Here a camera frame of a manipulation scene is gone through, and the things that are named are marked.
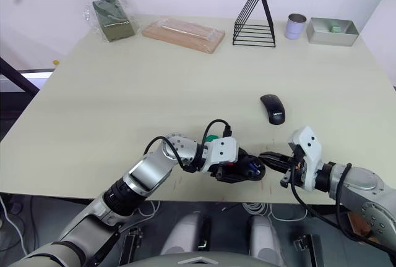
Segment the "metal tray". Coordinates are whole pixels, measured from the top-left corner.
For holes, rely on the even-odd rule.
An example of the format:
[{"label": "metal tray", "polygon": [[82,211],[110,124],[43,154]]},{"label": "metal tray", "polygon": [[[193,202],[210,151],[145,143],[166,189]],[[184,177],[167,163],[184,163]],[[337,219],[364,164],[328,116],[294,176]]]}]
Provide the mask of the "metal tray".
[{"label": "metal tray", "polygon": [[[331,32],[332,27],[340,27],[340,33]],[[307,26],[310,43],[332,46],[351,46],[359,36],[354,23],[349,20],[311,18]]]}]

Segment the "black cable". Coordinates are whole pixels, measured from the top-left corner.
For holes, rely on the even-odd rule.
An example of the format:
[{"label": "black cable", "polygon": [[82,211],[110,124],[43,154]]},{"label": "black cable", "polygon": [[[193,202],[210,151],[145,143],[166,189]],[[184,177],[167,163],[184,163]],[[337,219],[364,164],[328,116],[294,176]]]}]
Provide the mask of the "black cable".
[{"label": "black cable", "polygon": [[[200,149],[199,149],[199,151],[198,151],[197,159],[201,159],[201,157],[202,157],[202,155],[203,155],[203,153],[204,153],[205,139],[206,139],[206,137],[207,137],[207,134],[208,134],[208,132],[209,132],[209,129],[211,128],[211,126],[212,126],[214,123],[217,123],[217,122],[220,122],[220,123],[225,124],[225,129],[224,129],[224,131],[223,131],[223,137],[231,136],[231,126],[229,125],[229,123],[227,123],[227,121],[222,120],[222,119],[215,119],[215,120],[213,120],[212,122],[210,122],[210,123],[208,124],[208,126],[206,127],[206,129],[205,129],[204,136],[202,137],[202,144],[201,144]],[[144,150],[143,155],[146,155],[146,154],[149,152],[150,147],[151,147],[151,146],[153,145],[153,143],[155,143],[157,140],[163,140],[164,142],[166,142],[167,145],[169,145],[169,147],[171,148],[173,154],[175,155],[176,159],[178,160],[178,163],[179,163],[181,169],[184,170],[185,167],[184,167],[184,165],[183,165],[183,162],[181,161],[181,158],[180,158],[180,156],[179,156],[179,153],[176,151],[176,149],[174,148],[174,146],[172,145],[172,143],[171,143],[166,137],[164,137],[164,136],[157,136],[157,137],[153,138],[153,139],[151,140],[151,142],[149,142],[148,145],[146,146],[146,149]]]},{"label": "black cable", "polygon": [[224,207],[222,209],[222,212],[226,212],[226,211],[232,210],[233,208],[237,207],[238,205],[242,205],[242,203],[237,203],[237,204],[231,205],[229,207]]},{"label": "black cable", "polygon": [[38,231],[37,231],[37,227],[36,227],[36,222],[35,222],[35,218],[33,216],[33,196],[30,197],[29,211],[30,211],[30,219],[32,220],[32,227],[33,227],[33,250],[32,251],[34,251],[34,250],[36,250],[36,244],[39,245],[39,241],[38,241]]},{"label": "black cable", "polygon": [[396,267],[396,256],[389,254],[389,260],[394,267]]},{"label": "black cable", "polygon": [[217,122],[225,124],[225,127],[226,127],[226,128],[225,128],[225,130],[224,130],[224,133],[225,133],[226,129],[230,129],[229,123],[227,123],[227,121],[224,121],[224,120],[222,120],[222,119],[216,119],[216,120],[213,120],[212,122],[210,122],[210,123],[208,124],[208,126],[206,127],[206,129],[205,129],[204,136],[202,137],[202,141],[201,141],[201,143],[200,143],[200,149],[199,149],[199,153],[198,153],[198,158],[199,158],[199,159],[201,159],[202,155],[204,154],[205,140],[206,140],[206,137],[207,137],[207,135],[208,135],[209,129],[211,128],[211,126],[212,126],[214,123],[217,123]]},{"label": "black cable", "polygon": [[[24,237],[24,236],[25,236],[25,230],[26,230],[26,224],[25,224],[25,222],[23,221],[23,219],[22,219],[20,216],[17,216],[16,214],[8,213],[8,215],[16,216],[17,218],[19,218],[21,224],[22,224],[23,227],[24,227],[24,229],[23,229],[23,231],[22,231],[22,237]],[[19,243],[20,243],[20,239],[19,239],[19,237],[18,237],[18,240],[17,240],[14,244],[12,244],[10,247],[4,248],[4,249],[0,249],[0,252],[6,252],[6,251],[12,249],[13,247],[16,247]]]},{"label": "black cable", "polygon": [[370,232],[368,232],[368,233],[364,236],[364,238],[370,238],[370,237],[372,237],[373,235],[374,235],[373,231],[370,230]]},{"label": "black cable", "polygon": [[348,231],[344,228],[343,224],[341,223],[341,214],[340,214],[340,202],[341,202],[341,191],[343,187],[343,183],[345,180],[345,177],[348,174],[348,171],[352,168],[352,164],[348,163],[344,169],[344,171],[341,174],[340,180],[338,181],[337,184],[337,189],[335,191],[335,219],[337,220],[337,224],[340,227],[341,232],[347,236],[350,240],[353,241],[361,241],[360,239],[357,239],[356,237],[353,237],[348,233]]},{"label": "black cable", "polygon": [[21,203],[20,205],[20,210],[17,213],[13,213],[14,216],[17,216],[18,214],[20,214],[22,212],[22,210],[24,210],[24,204]]},{"label": "black cable", "polygon": [[146,149],[144,150],[143,155],[146,155],[149,152],[149,149],[151,148],[151,146],[153,145],[153,143],[155,143],[157,140],[163,140],[164,142],[166,142],[167,145],[169,145],[169,147],[171,148],[174,156],[176,157],[176,159],[178,160],[178,163],[181,167],[181,169],[184,169],[184,165],[183,162],[181,161],[181,158],[179,156],[179,153],[176,151],[176,149],[174,148],[174,146],[172,145],[172,143],[164,136],[157,136],[155,138],[152,139],[152,141],[150,143],[148,143],[148,145],[146,146]]},{"label": "black cable", "polygon": [[[312,215],[314,215],[315,217],[321,219],[323,222],[333,226],[334,228],[337,228],[338,230],[341,230],[340,225],[335,224],[334,222],[330,221],[329,219],[325,218],[323,215],[319,214],[317,211],[313,210],[310,206],[308,206],[307,204],[305,204],[304,201],[302,201],[302,199],[298,196],[297,191],[296,191],[296,187],[295,187],[295,172],[296,172],[296,167],[292,166],[291,167],[291,191],[293,192],[293,195],[295,196],[295,198],[297,199],[297,201],[301,204],[302,207],[304,207],[306,210],[308,210]],[[378,248],[379,250],[382,250],[386,253],[388,253],[389,255],[393,255],[396,256],[396,251],[390,249],[389,247],[385,247],[381,244],[377,244],[376,242],[373,242],[369,239],[366,239],[362,236],[356,235],[354,232],[351,232],[349,230],[346,230],[352,237],[354,237],[355,239],[359,239],[359,241],[363,241],[366,244],[369,244],[373,247]]]}]

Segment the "plastic bag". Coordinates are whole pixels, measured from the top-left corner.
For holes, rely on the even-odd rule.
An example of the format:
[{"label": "plastic bag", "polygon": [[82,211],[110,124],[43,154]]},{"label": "plastic bag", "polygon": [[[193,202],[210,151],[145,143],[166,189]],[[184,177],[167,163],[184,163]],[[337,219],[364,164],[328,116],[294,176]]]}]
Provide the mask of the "plastic bag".
[{"label": "plastic bag", "polygon": [[139,20],[120,0],[93,1],[86,5],[84,18],[105,42],[133,36],[140,30]]}]

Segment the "floor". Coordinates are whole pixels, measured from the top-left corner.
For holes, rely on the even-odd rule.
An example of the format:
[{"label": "floor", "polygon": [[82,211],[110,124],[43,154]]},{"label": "floor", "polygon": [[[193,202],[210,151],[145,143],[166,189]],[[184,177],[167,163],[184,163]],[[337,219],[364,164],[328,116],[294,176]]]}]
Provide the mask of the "floor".
[{"label": "floor", "polygon": [[31,100],[32,96],[24,92],[0,93],[0,140],[6,136]]},{"label": "floor", "polygon": [[[27,248],[32,251],[33,236],[32,222],[29,211],[31,197],[16,196],[11,201],[14,204],[23,204],[23,210],[18,214],[25,223],[24,239]],[[44,245],[57,239],[60,231],[67,223],[84,208],[85,205],[70,201],[59,200],[49,197],[34,197],[33,218],[38,229],[39,245]],[[142,210],[150,208],[150,204],[143,205]],[[11,212],[18,210],[14,206]],[[304,212],[299,205],[274,205],[273,210],[279,218],[291,219],[301,216]],[[157,215],[141,224],[143,231],[142,246],[136,251],[136,260],[159,255],[166,238],[173,226],[183,216],[193,211],[200,211],[211,217],[212,233],[210,249],[213,251],[236,252],[248,254],[248,243],[246,239],[246,225],[249,214],[245,212],[240,204],[215,203],[215,202],[163,202]],[[21,226],[20,219],[12,216],[13,220]],[[132,217],[131,222],[138,221],[139,214]],[[326,267],[339,266],[381,266],[391,267],[391,263],[384,253],[372,247],[360,245],[346,239],[322,221],[307,217],[301,222],[278,222],[273,221],[278,232],[285,261],[289,267],[310,266],[309,254],[297,252],[292,241],[301,234],[319,234],[322,242],[323,258]],[[8,223],[0,227],[0,248],[4,249],[11,242],[17,241],[15,230]],[[119,261],[122,238],[114,246],[101,266],[117,266]],[[0,252],[0,266],[18,260],[22,257],[20,245],[6,251]]]}]

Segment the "white cable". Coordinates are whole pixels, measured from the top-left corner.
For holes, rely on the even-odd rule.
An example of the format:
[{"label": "white cable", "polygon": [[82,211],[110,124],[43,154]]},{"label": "white cable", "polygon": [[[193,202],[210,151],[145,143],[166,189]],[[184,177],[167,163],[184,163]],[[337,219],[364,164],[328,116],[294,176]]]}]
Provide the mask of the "white cable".
[{"label": "white cable", "polygon": [[2,208],[3,208],[3,210],[4,210],[4,216],[6,217],[6,220],[7,220],[10,224],[12,224],[13,227],[15,228],[15,230],[18,232],[18,235],[19,235],[19,238],[20,238],[20,246],[22,247],[22,250],[24,251],[25,256],[27,256],[27,251],[26,251],[26,248],[25,248],[24,238],[22,237],[22,234],[21,234],[21,232],[20,232],[18,226],[15,225],[14,222],[11,221],[10,218],[8,217],[7,209],[6,209],[6,206],[4,205],[4,202],[2,201],[1,196],[0,196],[0,203],[1,203],[1,206],[2,206]]},{"label": "white cable", "polygon": [[308,214],[308,210],[305,210],[305,214],[304,214],[304,216],[302,218],[299,218],[299,219],[280,219],[280,218],[277,218],[273,214],[272,203],[270,203],[270,213],[268,214],[268,217],[272,216],[274,219],[276,219],[277,221],[280,221],[280,222],[298,222],[298,221],[302,221],[303,219],[305,219],[307,214]]},{"label": "white cable", "polygon": [[138,225],[138,224],[140,224],[140,223],[142,223],[142,222],[145,222],[145,221],[148,221],[149,219],[154,218],[155,214],[156,214],[157,211],[160,209],[161,201],[158,201],[157,207],[155,207],[153,201],[150,201],[150,203],[151,203],[151,206],[153,207],[153,212],[150,213],[150,214],[145,214],[145,213],[142,212],[142,210],[141,210],[140,208],[138,208],[139,214],[140,214],[141,216],[145,216],[146,218],[145,218],[145,219],[141,219],[140,221],[134,222],[134,223],[131,224],[131,225],[128,225],[128,226],[125,227],[124,229],[120,230],[120,233],[123,233],[123,232],[127,231],[129,228],[131,228],[131,227],[133,227],[133,226],[136,226],[136,225]]},{"label": "white cable", "polygon": [[266,203],[245,202],[242,203],[242,206],[249,214],[253,214],[254,216],[265,216],[268,210]]}]

